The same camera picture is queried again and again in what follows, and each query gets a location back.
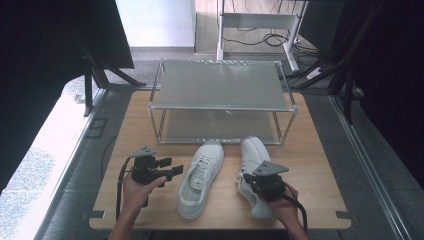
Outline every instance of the finger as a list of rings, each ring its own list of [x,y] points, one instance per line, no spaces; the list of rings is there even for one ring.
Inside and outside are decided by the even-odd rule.
[[[131,168],[130,168],[130,170],[129,171],[127,171],[128,173],[127,173],[127,175],[124,177],[124,179],[128,179],[128,178],[132,178],[132,169],[134,168],[134,166],[132,166]]]
[[[153,190],[166,182],[166,176],[155,179],[150,184],[146,185],[150,190]]]
[[[288,186],[289,188],[293,188],[293,186],[292,186],[292,185],[290,185],[288,182],[286,182],[286,181],[284,181],[284,180],[283,180],[283,182],[284,182],[284,184],[286,184],[286,186]]]
[[[286,190],[286,194],[295,199],[297,199],[297,197],[299,196],[299,192],[292,186],[288,186],[288,191]]]

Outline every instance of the black panel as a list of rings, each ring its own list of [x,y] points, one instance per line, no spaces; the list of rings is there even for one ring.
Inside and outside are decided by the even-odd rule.
[[[333,47],[344,1],[308,2],[299,35],[322,51]]]
[[[133,62],[114,0],[3,1],[0,6],[0,190],[58,100],[84,74],[73,16],[94,58]]]
[[[424,18],[418,3],[386,1],[357,52],[361,106],[424,186]]]

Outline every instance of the wooden tabletop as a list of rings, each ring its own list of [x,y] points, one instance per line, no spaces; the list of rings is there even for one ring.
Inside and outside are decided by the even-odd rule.
[[[298,114],[282,146],[266,146],[271,160],[290,170],[282,173],[299,191],[299,201],[305,207],[310,229],[345,229],[349,219],[336,216],[347,212],[327,157],[311,119],[303,96],[293,94]],[[172,166],[183,164],[184,171],[200,144],[157,144],[147,112],[150,92],[135,92],[129,103],[115,147],[112,152],[93,211],[103,211],[103,218],[91,218],[94,229],[112,229],[115,225],[116,185],[122,165],[128,156],[148,145],[156,150],[156,159],[172,158]],[[155,189],[149,206],[143,208],[135,228],[156,230],[187,229],[281,229],[275,220],[252,220],[250,205],[237,191],[237,175],[241,166],[241,150],[237,144],[223,145],[224,164],[209,192],[202,215],[192,221],[177,212],[178,190],[185,172]]]

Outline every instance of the shoelace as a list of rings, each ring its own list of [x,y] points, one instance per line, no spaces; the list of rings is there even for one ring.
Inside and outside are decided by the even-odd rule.
[[[238,182],[241,181],[241,179],[243,179],[243,174],[245,169],[246,169],[246,161],[243,161],[243,163],[241,164],[239,175],[237,177]]]
[[[202,168],[204,170],[204,172],[206,173],[206,179],[210,178],[211,175],[211,171],[210,169],[215,165],[216,163],[216,159],[215,158],[211,158],[205,155],[202,155],[199,159],[199,161],[195,162],[193,164],[193,166],[199,166],[200,168]]]

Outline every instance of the white wall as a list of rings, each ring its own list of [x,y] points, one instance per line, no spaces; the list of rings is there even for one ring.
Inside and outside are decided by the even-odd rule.
[[[116,0],[130,47],[194,47],[194,0]]]

